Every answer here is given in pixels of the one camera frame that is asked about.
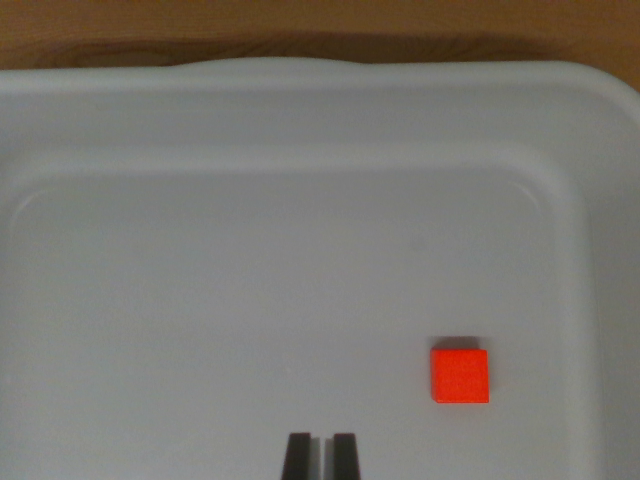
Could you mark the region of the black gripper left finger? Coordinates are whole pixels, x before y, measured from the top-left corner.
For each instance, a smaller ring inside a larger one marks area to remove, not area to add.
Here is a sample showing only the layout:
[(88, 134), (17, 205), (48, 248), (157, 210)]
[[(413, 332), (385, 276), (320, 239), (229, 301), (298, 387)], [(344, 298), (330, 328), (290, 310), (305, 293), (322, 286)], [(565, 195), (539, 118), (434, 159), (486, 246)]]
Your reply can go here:
[(320, 439), (309, 432), (288, 437), (281, 480), (318, 480), (320, 478)]

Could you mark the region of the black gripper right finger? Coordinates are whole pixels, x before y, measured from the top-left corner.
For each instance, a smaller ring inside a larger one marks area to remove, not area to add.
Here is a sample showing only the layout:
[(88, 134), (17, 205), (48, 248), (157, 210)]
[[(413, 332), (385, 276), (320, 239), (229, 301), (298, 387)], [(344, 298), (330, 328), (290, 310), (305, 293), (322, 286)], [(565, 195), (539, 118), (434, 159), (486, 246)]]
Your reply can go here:
[(361, 471), (354, 433), (336, 433), (324, 445), (325, 480), (360, 480)]

